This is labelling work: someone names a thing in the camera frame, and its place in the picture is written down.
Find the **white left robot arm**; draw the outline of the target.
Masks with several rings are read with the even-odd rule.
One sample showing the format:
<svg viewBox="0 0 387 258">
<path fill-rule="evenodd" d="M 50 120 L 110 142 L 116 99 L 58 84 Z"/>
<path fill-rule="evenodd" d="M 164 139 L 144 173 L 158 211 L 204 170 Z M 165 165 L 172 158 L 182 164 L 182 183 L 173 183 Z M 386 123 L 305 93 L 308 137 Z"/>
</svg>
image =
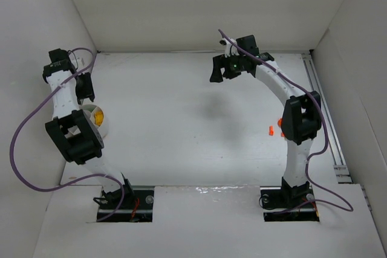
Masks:
<svg viewBox="0 0 387 258">
<path fill-rule="evenodd" d="M 51 63 L 44 66 L 42 76 L 54 95 L 46 132 L 66 161 L 96 175 L 102 185 L 101 197 L 94 198 L 97 204 L 104 209 L 131 206 L 135 193 L 128 179 L 102 155 L 104 143 L 96 118 L 81 107 L 84 99 L 95 99 L 91 74 L 78 72 L 65 50 L 52 50 L 49 57 Z"/>
</svg>

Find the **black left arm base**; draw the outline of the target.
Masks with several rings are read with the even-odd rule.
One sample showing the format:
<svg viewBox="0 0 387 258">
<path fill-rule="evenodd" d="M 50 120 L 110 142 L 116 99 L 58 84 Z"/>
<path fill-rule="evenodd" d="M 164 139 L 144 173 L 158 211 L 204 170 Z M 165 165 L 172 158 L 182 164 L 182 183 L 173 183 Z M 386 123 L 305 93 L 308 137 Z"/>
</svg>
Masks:
<svg viewBox="0 0 387 258">
<path fill-rule="evenodd" d="M 119 199 L 116 202 L 108 202 L 102 196 L 93 198 L 98 205 L 97 220 L 100 222 L 152 222 L 154 205 L 153 187 L 134 187 L 134 198 L 125 198 L 120 208 L 106 218 L 116 208 Z"/>
</svg>

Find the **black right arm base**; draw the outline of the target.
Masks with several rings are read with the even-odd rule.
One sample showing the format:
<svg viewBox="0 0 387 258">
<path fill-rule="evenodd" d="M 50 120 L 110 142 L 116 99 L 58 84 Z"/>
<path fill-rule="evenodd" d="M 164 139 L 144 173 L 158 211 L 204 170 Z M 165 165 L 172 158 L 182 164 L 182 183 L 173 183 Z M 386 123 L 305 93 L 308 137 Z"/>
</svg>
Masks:
<svg viewBox="0 0 387 258">
<path fill-rule="evenodd" d="M 261 187 L 259 205 L 263 209 L 265 222 L 319 222 L 315 203 L 307 203 L 295 208 L 307 200 L 313 199 L 313 190 L 309 188 L 296 198 L 286 200 L 280 187 Z"/>
</svg>

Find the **aluminium rail at table edge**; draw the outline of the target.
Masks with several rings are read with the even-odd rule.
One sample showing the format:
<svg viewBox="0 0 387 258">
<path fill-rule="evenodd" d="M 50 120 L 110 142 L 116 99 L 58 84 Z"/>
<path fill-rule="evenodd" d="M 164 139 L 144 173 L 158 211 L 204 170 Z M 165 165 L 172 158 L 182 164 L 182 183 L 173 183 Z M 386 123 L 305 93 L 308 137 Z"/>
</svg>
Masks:
<svg viewBox="0 0 387 258">
<path fill-rule="evenodd" d="M 304 62 L 305 70 L 309 79 L 311 89 L 317 91 L 321 96 L 321 110 L 324 115 L 324 119 L 327 125 L 327 134 L 329 139 L 329 145 L 327 151 L 320 155 L 320 157 L 330 157 L 333 163 L 333 169 L 339 184 L 352 184 L 350 172 L 347 168 L 345 158 L 342 153 L 342 149 L 333 125 L 333 121 L 325 100 L 325 96 L 317 76 L 317 72 L 312 60 L 310 52 L 302 53 L 302 60 Z"/>
</svg>

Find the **white divided round container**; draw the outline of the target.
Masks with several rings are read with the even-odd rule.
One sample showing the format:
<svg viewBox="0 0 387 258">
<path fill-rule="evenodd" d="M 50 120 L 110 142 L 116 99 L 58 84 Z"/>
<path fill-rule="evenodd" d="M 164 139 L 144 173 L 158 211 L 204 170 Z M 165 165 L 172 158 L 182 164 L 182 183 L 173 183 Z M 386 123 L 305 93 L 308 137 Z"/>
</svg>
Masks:
<svg viewBox="0 0 387 258">
<path fill-rule="evenodd" d="M 86 116 L 90 119 L 101 137 L 104 139 L 109 131 L 109 120 L 104 110 L 94 104 L 81 105 L 80 109 L 86 113 Z"/>
</svg>

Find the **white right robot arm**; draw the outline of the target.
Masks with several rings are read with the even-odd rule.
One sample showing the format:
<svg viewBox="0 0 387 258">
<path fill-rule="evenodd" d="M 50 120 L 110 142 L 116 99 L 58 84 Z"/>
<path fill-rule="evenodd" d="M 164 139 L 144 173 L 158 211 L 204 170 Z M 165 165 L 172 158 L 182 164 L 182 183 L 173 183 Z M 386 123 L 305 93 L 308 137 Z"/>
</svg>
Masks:
<svg viewBox="0 0 387 258">
<path fill-rule="evenodd" d="M 320 95 L 316 91 L 304 93 L 289 83 L 274 57 L 259 51 L 254 36 L 222 38 L 220 44 L 225 47 L 224 53 L 213 58 L 210 82 L 221 83 L 247 72 L 265 84 L 284 106 L 280 128 L 287 142 L 285 172 L 279 189 L 261 190 L 261 202 L 267 210 L 292 208 L 311 192 L 305 166 L 322 126 Z"/>
</svg>

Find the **small orange lego piece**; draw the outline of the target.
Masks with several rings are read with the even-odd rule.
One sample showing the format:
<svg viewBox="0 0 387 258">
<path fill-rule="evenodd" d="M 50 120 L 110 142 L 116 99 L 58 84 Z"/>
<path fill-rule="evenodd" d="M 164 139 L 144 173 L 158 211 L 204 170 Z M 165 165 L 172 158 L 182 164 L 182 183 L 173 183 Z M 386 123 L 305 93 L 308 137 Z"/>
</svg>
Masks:
<svg viewBox="0 0 387 258">
<path fill-rule="evenodd" d="M 268 134 L 269 134 L 269 136 L 273 136 L 274 135 L 274 128 L 273 128 L 273 126 L 269 126 L 269 130 L 268 130 Z"/>
</svg>

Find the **yellow long lego brick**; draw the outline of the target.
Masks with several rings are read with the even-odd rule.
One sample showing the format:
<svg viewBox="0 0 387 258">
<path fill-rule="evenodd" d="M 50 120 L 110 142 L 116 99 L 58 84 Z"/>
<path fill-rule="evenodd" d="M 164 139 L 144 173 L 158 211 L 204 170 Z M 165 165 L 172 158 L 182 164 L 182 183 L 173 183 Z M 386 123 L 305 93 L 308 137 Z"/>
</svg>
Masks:
<svg viewBox="0 0 387 258">
<path fill-rule="evenodd" d="M 94 113 L 94 123 L 96 126 L 101 126 L 104 120 L 104 114 L 102 111 L 97 111 Z"/>
</svg>

